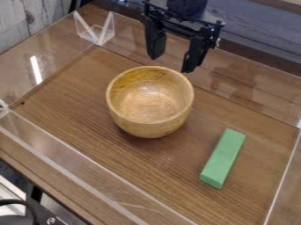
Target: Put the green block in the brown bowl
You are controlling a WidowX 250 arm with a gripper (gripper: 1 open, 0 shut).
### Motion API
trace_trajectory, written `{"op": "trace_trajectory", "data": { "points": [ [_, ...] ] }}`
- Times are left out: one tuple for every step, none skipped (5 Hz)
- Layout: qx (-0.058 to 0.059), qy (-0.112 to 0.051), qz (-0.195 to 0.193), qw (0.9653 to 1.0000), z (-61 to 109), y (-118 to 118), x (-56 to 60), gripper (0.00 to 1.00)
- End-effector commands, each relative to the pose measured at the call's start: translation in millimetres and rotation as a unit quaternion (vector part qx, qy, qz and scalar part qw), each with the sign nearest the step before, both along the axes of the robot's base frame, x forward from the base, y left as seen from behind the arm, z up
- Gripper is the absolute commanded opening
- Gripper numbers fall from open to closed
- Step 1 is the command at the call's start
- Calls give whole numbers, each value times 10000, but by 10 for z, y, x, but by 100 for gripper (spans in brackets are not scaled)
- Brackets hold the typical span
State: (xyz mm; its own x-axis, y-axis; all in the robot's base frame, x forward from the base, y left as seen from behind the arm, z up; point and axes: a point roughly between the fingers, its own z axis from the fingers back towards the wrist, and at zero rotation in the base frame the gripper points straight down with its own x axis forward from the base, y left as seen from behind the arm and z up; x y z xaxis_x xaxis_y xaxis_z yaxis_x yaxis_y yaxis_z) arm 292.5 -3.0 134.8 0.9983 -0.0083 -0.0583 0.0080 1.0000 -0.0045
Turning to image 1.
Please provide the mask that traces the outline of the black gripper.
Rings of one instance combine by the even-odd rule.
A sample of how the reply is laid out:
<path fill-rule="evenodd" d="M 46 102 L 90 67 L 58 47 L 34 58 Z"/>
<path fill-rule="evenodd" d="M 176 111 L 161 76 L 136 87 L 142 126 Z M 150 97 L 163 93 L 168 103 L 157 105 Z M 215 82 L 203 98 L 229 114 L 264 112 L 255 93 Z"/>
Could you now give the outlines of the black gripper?
<path fill-rule="evenodd" d="M 144 0 L 145 38 L 153 60 L 165 54 L 167 32 L 192 37 L 181 72 L 191 73 L 219 44 L 220 30 L 227 22 L 207 10 L 209 0 Z"/>

